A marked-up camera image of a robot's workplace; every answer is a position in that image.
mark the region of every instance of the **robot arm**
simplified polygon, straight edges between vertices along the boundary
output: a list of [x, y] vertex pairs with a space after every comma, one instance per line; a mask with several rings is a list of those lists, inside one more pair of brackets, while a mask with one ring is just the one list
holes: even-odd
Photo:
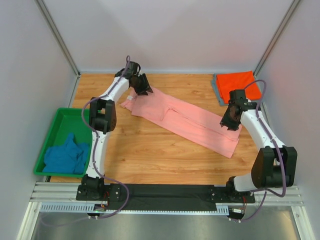
[[81, 185], [78, 187], [76, 199], [81, 201], [100, 200], [105, 193], [104, 179], [97, 173], [105, 174], [105, 157], [111, 132], [117, 124], [116, 103], [119, 98], [132, 87], [137, 95], [152, 93], [146, 74], [140, 73], [138, 63], [130, 61], [127, 70], [124, 68], [117, 72], [111, 86], [101, 94], [98, 99], [93, 97], [89, 109], [89, 125], [97, 132], [92, 132], [92, 146], [89, 165]]
[[246, 192], [262, 188], [282, 187], [282, 173], [276, 151], [277, 146], [283, 159], [286, 186], [292, 186], [297, 163], [295, 148], [287, 147], [277, 138], [266, 123], [260, 108], [257, 116], [257, 103], [246, 98], [245, 90], [237, 89], [229, 94], [229, 105], [220, 125], [228, 127], [228, 130], [236, 131], [239, 124], [242, 124], [250, 133], [259, 150], [251, 173], [232, 177], [235, 190]]

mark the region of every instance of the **gray cloth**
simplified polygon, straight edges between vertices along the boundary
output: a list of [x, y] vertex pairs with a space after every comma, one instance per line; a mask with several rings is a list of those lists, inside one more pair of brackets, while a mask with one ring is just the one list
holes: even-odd
[[211, 80], [211, 86], [212, 86], [213, 91], [216, 95], [216, 98], [218, 99], [219, 105], [220, 106], [228, 106], [228, 103], [226, 104], [219, 94], [219, 90], [218, 90], [216, 81], [217, 81], [217, 75], [213, 74], [213, 79]]

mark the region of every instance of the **green tray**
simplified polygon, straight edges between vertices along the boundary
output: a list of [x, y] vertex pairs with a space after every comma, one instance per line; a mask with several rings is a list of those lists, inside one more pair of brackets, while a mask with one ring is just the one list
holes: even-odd
[[[89, 120], [89, 109], [84, 111], [85, 120]], [[54, 172], [42, 172], [45, 168], [45, 154], [49, 147], [63, 145], [67, 139], [69, 133], [74, 133], [74, 142], [89, 144], [89, 154], [86, 161], [83, 174], [68, 174], [68, 173], [54, 173]], [[40, 155], [34, 167], [34, 174], [43, 176], [61, 176], [61, 177], [73, 177], [81, 178], [85, 175], [89, 160], [92, 145], [92, 131], [89, 129], [81, 118], [80, 108], [59, 108], [56, 111], [53, 122], [51, 123], [49, 132], [46, 136], [45, 142], [42, 146]]]

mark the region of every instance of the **wooden surface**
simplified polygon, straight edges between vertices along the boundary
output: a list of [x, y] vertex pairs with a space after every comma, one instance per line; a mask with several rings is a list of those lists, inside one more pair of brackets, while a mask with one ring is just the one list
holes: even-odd
[[[211, 74], [147, 74], [151, 86], [166, 94], [223, 116], [212, 90]], [[73, 102], [82, 108], [101, 95], [114, 74], [83, 74]], [[105, 158], [105, 175], [130, 184], [224, 185], [229, 177], [247, 174], [257, 156], [256, 146], [243, 127], [232, 158], [193, 143], [154, 123], [132, 116], [120, 106], [130, 90], [116, 104], [117, 125]], [[51, 182], [80, 182], [80, 178], [52, 177]]]

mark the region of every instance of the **pink shirt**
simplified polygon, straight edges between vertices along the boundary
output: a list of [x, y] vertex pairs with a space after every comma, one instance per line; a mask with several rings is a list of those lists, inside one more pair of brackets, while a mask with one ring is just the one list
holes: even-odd
[[143, 117], [194, 143], [231, 158], [239, 141], [237, 131], [220, 126], [221, 116], [192, 105], [152, 87], [148, 96], [137, 96], [132, 89], [121, 104], [131, 114]]

